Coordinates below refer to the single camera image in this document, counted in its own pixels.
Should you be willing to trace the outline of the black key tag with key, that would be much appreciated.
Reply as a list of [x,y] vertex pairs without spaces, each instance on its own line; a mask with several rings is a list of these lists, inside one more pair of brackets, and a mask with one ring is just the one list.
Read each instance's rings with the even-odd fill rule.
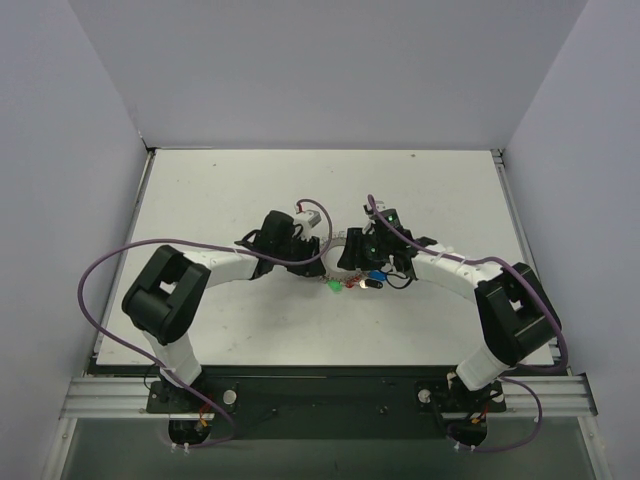
[[379,280],[375,280],[375,279],[363,279],[359,282],[359,285],[361,288],[363,289],[382,289],[384,287],[384,283],[379,281]]

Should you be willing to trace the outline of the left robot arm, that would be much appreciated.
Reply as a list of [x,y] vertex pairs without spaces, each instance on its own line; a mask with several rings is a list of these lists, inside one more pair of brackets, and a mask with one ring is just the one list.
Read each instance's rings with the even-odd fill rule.
[[[236,242],[253,253],[285,260],[286,270],[303,278],[326,273],[320,239],[312,229],[321,221],[314,210],[293,216],[270,211],[262,227]],[[204,402],[205,387],[196,380],[202,367],[193,351],[188,330],[206,289],[239,280],[256,280],[274,268],[274,263],[226,251],[181,252],[159,247],[137,276],[122,301],[123,312],[143,332],[154,356],[163,364],[161,375],[171,385],[170,400],[183,411],[193,411]]]

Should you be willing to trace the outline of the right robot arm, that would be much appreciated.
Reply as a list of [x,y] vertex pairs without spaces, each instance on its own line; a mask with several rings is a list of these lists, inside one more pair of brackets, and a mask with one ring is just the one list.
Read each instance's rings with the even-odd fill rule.
[[561,331],[529,265],[472,260],[430,237],[415,238],[394,209],[367,214],[366,226],[346,230],[338,267],[374,271],[391,266],[412,281],[432,283],[476,305],[483,340],[454,373],[467,390],[483,389]]

